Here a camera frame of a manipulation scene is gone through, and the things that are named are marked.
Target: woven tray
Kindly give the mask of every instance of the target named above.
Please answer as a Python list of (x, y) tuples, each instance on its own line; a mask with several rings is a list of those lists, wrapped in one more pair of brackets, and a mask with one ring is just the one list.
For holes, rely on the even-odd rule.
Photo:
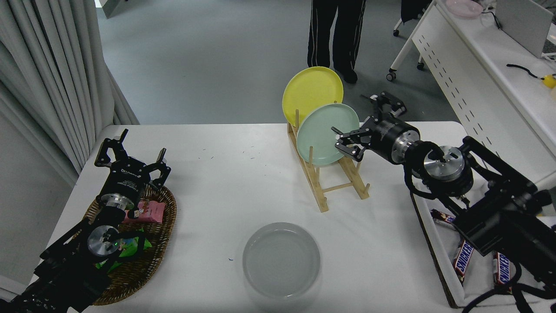
[[(128, 232), (143, 228), (145, 237), (151, 242), (152, 247), (145, 250), (140, 258), (123, 263), (108, 273), (112, 284), (93, 305), (112, 304), (133, 295), (151, 279), (162, 262), (176, 221), (176, 199), (166, 187), (155, 191), (147, 186), (141, 200), (154, 200), (166, 204), (162, 223), (120, 224), (118, 230)], [(98, 203), (94, 201), (85, 213), (85, 217), (93, 220), (98, 212)]]

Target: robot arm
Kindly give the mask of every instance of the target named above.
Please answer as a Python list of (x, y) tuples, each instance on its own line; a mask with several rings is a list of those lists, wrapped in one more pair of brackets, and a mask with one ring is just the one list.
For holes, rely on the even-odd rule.
[[(339, 135), (336, 148), (358, 162), (370, 149), (392, 164), (402, 164), (409, 190), (441, 201), (456, 216), (455, 229), (481, 255), (491, 251), (505, 254), (545, 284), (545, 296), (555, 298), (556, 234), (536, 218), (542, 206), (552, 202), (548, 192), (538, 191), (530, 180), (469, 136), (459, 147), (421, 141), (415, 127), (381, 112), (384, 104), (392, 103), (388, 97), (382, 93), (370, 98), (378, 109), (360, 129), (345, 134), (333, 129)], [(479, 165), (474, 155), (497, 172)], [(488, 191), (469, 206), (465, 194), (473, 186), (473, 171), (486, 179)], [(414, 177), (421, 179), (430, 193), (417, 190)], [(462, 200), (466, 207), (452, 198)]]
[[(92, 305), (111, 281), (108, 269), (114, 262), (127, 262), (143, 251), (145, 235), (142, 232), (119, 233), (117, 228), (129, 210), (136, 217), (137, 205), (147, 184), (155, 189), (163, 186), (170, 173), (162, 149), (155, 163), (147, 165), (127, 155), (119, 138), (106, 138), (95, 160), (97, 167), (108, 167), (110, 174), (97, 196), (100, 212), (93, 221), (85, 218), (71, 228), (41, 255), (44, 261), (34, 274), (39, 278), (11, 302), (0, 300), (1, 312), (66, 312), (69, 307), (82, 312)], [(108, 156), (112, 149), (115, 160)], [(160, 170), (159, 178), (151, 180), (150, 173)], [(137, 253), (119, 257), (121, 239), (138, 237)], [(97, 269), (94, 264), (106, 261)]]

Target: white table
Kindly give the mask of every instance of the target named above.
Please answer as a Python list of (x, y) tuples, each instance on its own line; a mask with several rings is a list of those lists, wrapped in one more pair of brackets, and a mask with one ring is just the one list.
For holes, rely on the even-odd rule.
[(414, 44), (469, 135), (541, 188), (556, 186), (556, 102), (540, 81), (506, 67), (544, 76), (554, 64), (498, 30), (492, 14), (461, 18), (444, 2), (433, 1), (393, 68)]
[[(466, 135), (455, 122), (412, 124), (441, 145), (460, 145)], [(109, 126), (100, 138), (125, 127), (130, 156), (150, 163), (167, 148), (166, 186), (177, 200), (177, 220), (151, 281), (128, 299), (86, 312), (259, 312), (241, 256), (257, 229), (278, 221), (304, 227), (319, 245), (317, 296), (307, 312), (459, 311), (448, 306), (401, 167), (367, 152), (360, 173), (371, 183), (370, 198), (337, 190), (327, 194), (330, 211), (320, 213), (285, 124)], [(108, 170), (96, 168), (93, 158), (50, 242), (81, 220), (100, 191)], [(342, 175), (339, 166), (321, 170), (325, 187)], [(534, 309), (545, 312), (549, 304)], [(517, 312), (512, 306), (474, 312), (502, 310)]]

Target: chair wheel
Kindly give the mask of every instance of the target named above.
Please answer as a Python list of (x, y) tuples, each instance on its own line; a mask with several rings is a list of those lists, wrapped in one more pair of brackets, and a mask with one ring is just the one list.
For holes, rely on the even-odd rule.
[(393, 72), (392, 72), (392, 73), (388, 73), (388, 74), (386, 75), (386, 79), (387, 79), (388, 81), (394, 81), (394, 80), (396, 79), (396, 73), (393, 73)]

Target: snickers bar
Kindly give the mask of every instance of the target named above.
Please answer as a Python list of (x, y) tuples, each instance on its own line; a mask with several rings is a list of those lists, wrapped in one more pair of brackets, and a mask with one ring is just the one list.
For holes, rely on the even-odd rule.
[[(512, 277), (510, 271), (510, 260), (500, 252), (494, 252), (493, 257), (494, 287), (508, 283)], [(512, 289), (508, 289), (504, 294), (512, 294)]]
[(435, 223), (454, 229), (452, 222), (454, 221), (455, 217), (441, 212), (437, 209), (430, 210), (430, 215), (433, 217)]
[(456, 275), (458, 276), (461, 285), (463, 285), (463, 281), (465, 280), (465, 271), (469, 266), (469, 261), (471, 260), (471, 255), (475, 249), (465, 240), (462, 239), (461, 243), (458, 247), (458, 253), (454, 258), (454, 270)]

